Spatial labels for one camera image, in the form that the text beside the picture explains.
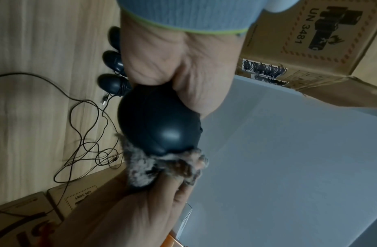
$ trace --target sweater cuff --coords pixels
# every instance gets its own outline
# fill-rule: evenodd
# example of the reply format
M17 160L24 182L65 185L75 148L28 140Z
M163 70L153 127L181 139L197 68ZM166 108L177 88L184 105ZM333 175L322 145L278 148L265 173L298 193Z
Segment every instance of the sweater cuff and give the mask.
M248 30L267 0L117 0L134 19L192 33L238 34Z

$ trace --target green trim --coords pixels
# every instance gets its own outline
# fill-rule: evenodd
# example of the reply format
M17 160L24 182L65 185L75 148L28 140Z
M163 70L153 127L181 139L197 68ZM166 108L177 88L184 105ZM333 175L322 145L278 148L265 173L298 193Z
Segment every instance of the green trim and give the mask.
M123 7L121 7L121 9L127 15L129 15L131 18L133 18L137 21L144 22L144 23L152 25L152 26L158 26L158 27L162 27L162 28L165 28L165 29L171 29L171 30L176 30L176 31L181 31L181 32L198 33L198 34L217 34L217 35L234 34L235 35L235 34L240 34L240 33L246 33L248 31L248 28L241 29L241 30L229 30L229 31L201 31L201 30L177 28L177 27L173 27L173 26L167 26L167 25L156 23L156 22L152 22L152 21L147 20L145 18L142 18L142 17L140 17L136 14L133 14L132 12L129 12L128 10L124 9Z

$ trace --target wooden floor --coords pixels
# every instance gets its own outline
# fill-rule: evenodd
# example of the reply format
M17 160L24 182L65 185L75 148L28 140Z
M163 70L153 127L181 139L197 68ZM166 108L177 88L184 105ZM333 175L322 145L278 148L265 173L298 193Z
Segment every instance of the wooden floor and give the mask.
M104 93L96 79L112 73L101 56L112 50L107 32L113 25L119 25L115 0L0 0L0 74L36 73L72 97L100 103ZM118 102L114 98L107 110L114 121ZM53 175L79 140L68 124L73 104L39 79L0 79L0 204L57 185ZM96 110L83 105L73 116L74 126L84 134ZM104 125L100 119L89 140L96 140ZM115 141L110 126L100 141L101 149ZM93 164L76 164L74 177ZM68 179L68 172L58 179Z

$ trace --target black rubber ball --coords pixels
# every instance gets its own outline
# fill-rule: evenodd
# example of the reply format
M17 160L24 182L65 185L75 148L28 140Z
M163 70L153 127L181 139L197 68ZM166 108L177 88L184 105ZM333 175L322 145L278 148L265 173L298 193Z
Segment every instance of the black rubber ball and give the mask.
M196 148L202 133L200 115L182 103L170 83L136 86L119 104L118 123L132 144L157 156Z

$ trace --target black cable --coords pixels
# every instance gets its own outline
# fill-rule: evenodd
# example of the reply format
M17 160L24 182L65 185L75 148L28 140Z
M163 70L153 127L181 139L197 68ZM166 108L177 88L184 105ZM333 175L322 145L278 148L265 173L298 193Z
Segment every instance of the black cable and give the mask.
M113 95L111 96L108 100L107 100L107 104L106 106L101 109L98 107L98 105L92 101L92 100L89 100L89 99L76 99L76 98L73 98L71 96L69 96L68 94L66 94L61 88L59 88L56 84L54 84L52 81L50 81L49 79L45 78L45 77L42 77L40 75L37 75L37 74L33 74L33 73L28 73L28 72L12 72L12 73L6 73L6 74L0 74L0 78L2 77L7 77L7 76L14 76L14 75L27 75L27 76L32 76L32 77L36 77L36 78L39 78L47 83L49 83L50 85L52 85L53 87L55 87L58 91L60 91L60 93L62 93L65 97L67 97L68 99L70 100L73 100L73 101L76 101L77 103L74 104L70 110L69 110L69 117L68 117L68 121L69 121L69 125L72 129L74 129L77 133L77 135L79 136L80 138L80 143L78 145L78 147L76 148L76 150L72 153L72 155L70 156L70 158L65 162L65 164L57 171L57 173L54 175L53 177L53 180L54 182L56 183L59 183L59 184L66 184L65 186L65 189L64 189L64 192L62 193L61 195L61 198L59 199L58 203L55 205L55 207L57 207L61 200L63 199L64 195L65 195L65 192L66 192L66 189L68 188L68 185L70 182L73 182L73 181L76 181L76 180L79 180L81 178L83 178L84 176L88 175L93 169L95 169L96 167L98 166L106 166L108 165L110 168L111 167L111 163L115 162L118 160L119 158L119 155L122 155L122 153L118 153L118 150L116 149L116 146L118 144L118 139L116 140L115 142L115 145L112 147L112 148L107 148L107 149L103 149L103 150L100 150L100 146L98 144L98 142L100 141L100 139L103 137L104 135L104 132L105 132L105 129L107 128L108 124L109 124L109 121L112 123L113 127L114 127L114 130L115 132L118 132L116 127L115 127L115 124L114 122L111 120L110 116L105 112L110 100L115 97L116 95ZM96 116L96 120L95 122L92 124L92 126L85 132L84 134L84 137L82 136L82 134L73 126L72 124L72 113L73 113L73 110L78 107L79 105L83 104L83 103L86 103L86 104L90 104L94 107L97 108L98 110L98 113L97 113L97 116ZM86 137L88 135L88 133L96 126L98 120L99 120L99 111L102 112L101 116L106 119L106 125L104 126L103 128L103 131L102 131L102 134L100 135L99 139L95 142L93 141L85 141L86 140ZM86 144L92 144L92 147L91 148L86 148ZM85 150L85 153L81 154L81 155L78 155L78 152L79 150L81 149L81 147L84 148ZM96 153L96 156L95 158L84 158L88 153ZM81 175L80 177L76 178L76 179L72 179L72 171L73 171L73 166L74 164L80 162L80 161L86 161L86 160L94 160L95 162L95 166L92 167L88 172L86 172L85 174ZM67 181L57 181L57 176L67 167L70 167L70 171L69 171L69 179ZM49 214L51 212L53 212L54 209L50 210L49 212L47 212L46 214ZM0 213L3 213L3 214L7 214L7 215L11 215L11 216L16 216L16 217L28 217L29 215L22 215L22 214L13 214L13 213L8 213L8 212L4 212L4 211L0 211Z

